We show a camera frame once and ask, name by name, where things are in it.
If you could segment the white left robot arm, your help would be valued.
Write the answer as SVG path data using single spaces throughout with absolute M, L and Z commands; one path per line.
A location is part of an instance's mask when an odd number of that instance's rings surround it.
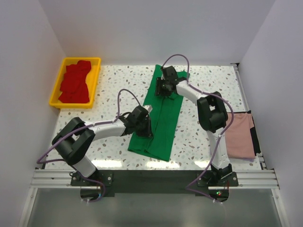
M 97 167 L 86 156 L 91 143 L 107 137 L 122 137 L 133 133 L 151 138 L 151 111 L 151 105 L 139 105 L 132 112 L 119 116 L 114 122 L 87 123 L 75 117 L 53 139 L 52 146 L 69 166 L 80 173 L 86 185 L 94 185 L 101 176 Z

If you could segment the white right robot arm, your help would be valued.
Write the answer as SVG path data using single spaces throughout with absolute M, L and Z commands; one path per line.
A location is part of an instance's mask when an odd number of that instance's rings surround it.
M 189 84 L 185 77 L 178 77 L 174 67 L 161 67 L 162 76 L 156 79 L 156 96 L 169 96 L 173 93 L 183 96 L 197 106 L 198 121 L 206 131 L 211 147 L 211 172 L 209 181 L 223 185 L 232 174 L 228 158 L 225 131 L 228 128 L 228 113 L 219 92 L 207 93 Z

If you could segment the green t shirt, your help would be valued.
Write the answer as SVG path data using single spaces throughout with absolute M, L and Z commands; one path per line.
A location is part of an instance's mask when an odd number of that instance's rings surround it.
M 153 136 L 144 138 L 133 133 L 128 151 L 169 161 L 183 97 L 177 94 L 172 94 L 169 97 L 156 96 L 156 79 L 161 76 L 160 65 L 156 65 L 143 103 L 152 106 L 150 118 Z

